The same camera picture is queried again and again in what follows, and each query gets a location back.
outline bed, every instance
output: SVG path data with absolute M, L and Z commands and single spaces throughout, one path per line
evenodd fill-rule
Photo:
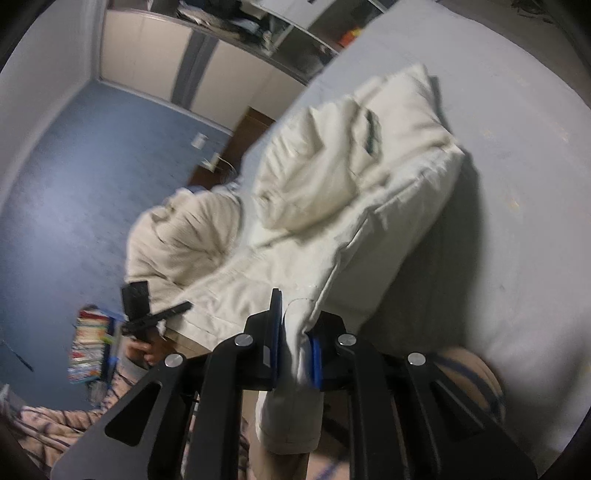
M 441 217 L 362 331 L 386 352 L 461 344 L 480 355 L 504 384 L 509 431 L 545 469 L 591 404 L 591 111 L 500 35 L 431 0 L 400 0 L 284 118 L 417 62 L 468 158 Z M 243 243 L 275 128 L 242 162 Z

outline blue carpet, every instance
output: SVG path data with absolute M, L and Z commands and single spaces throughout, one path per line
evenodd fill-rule
M 202 132 L 201 151 L 191 141 Z M 32 405 L 88 408 L 66 378 L 77 310 L 121 311 L 125 242 L 145 209 L 186 184 L 228 136 L 100 83 L 61 113 L 23 168 L 0 218 L 0 324 L 35 369 L 0 347 L 0 381 Z

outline metal bolt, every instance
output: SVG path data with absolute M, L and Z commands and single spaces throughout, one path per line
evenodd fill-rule
M 408 363 L 414 365 L 415 367 L 420 367 L 424 365 L 427 359 L 422 353 L 413 352 L 408 356 Z
M 234 339 L 237 346 L 249 346 L 252 342 L 254 342 L 254 338 L 247 333 L 241 333 Z
M 350 333 L 344 333 L 343 335 L 339 335 L 339 338 L 336 339 L 339 345 L 342 346 L 351 346 L 357 342 L 355 335 L 351 335 Z
M 183 357 L 178 353 L 171 353 L 164 359 L 164 365 L 170 368 L 178 367 L 183 363 Z

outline wooden furniture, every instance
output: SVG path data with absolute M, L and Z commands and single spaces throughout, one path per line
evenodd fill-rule
M 235 173 L 238 174 L 242 156 L 273 123 L 272 118 L 256 111 L 254 108 L 248 108 L 246 115 L 234 130 L 232 138 L 219 155 L 225 161 L 220 160 L 213 172 L 201 166 L 196 167 L 188 185 L 201 185 L 210 190 L 215 185 L 225 183 L 225 179 L 229 177 L 232 167 Z

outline black bracket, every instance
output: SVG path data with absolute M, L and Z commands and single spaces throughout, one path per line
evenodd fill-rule
M 166 357 L 56 463 L 53 480 L 173 480 L 194 402 L 187 480 L 234 480 L 242 390 L 277 384 L 281 292 L 212 353 Z M 427 357 L 395 358 L 322 312 L 309 333 L 313 381 L 349 393 L 353 480 L 534 480 L 503 430 Z

